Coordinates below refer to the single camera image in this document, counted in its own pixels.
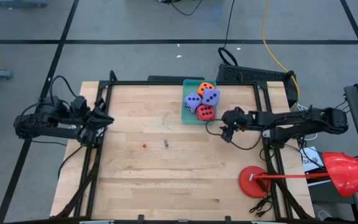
red lamp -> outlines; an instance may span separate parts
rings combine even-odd
[[[327,172],[305,175],[265,175],[266,171],[262,168],[249,166],[241,171],[239,185],[246,195],[259,198],[266,195],[261,185],[270,188],[269,179],[329,177],[343,197],[348,197],[358,191],[358,157],[353,158],[338,152],[324,152],[323,162]]]

black equipment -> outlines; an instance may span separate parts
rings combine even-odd
[[[53,136],[76,139],[81,145],[97,144],[98,131],[111,124],[114,119],[105,115],[107,106],[102,98],[93,110],[86,105],[83,96],[77,96],[70,105],[57,96],[41,99],[38,110],[33,114],[17,116],[14,122],[15,132],[21,139],[38,136]],[[61,128],[59,124],[75,125],[75,128]]]
[[[222,139],[231,142],[235,131],[262,131],[270,145],[283,148],[292,137],[304,136],[318,132],[342,134],[348,129],[346,113],[339,109],[318,109],[309,107],[306,111],[289,113],[271,113],[266,111],[249,111],[244,114],[240,107],[226,111],[222,116],[225,126],[221,127]],[[280,125],[295,124],[289,128]]]

red lamp base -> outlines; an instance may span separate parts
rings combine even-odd
[[[267,192],[259,186],[256,178],[250,178],[251,175],[262,175],[266,173],[262,168],[257,166],[249,166],[244,168],[239,176],[239,185],[244,194],[253,198],[262,198],[266,196]],[[259,179],[264,183],[268,190],[270,190],[270,182],[267,179]]]

lamp shade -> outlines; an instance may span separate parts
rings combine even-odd
[[[338,152],[324,152],[324,165],[335,188],[343,197],[358,191],[358,157]]]

red die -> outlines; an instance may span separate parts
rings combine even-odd
[[[215,110],[210,105],[199,105],[197,107],[197,118],[200,121],[209,121],[215,119]]]

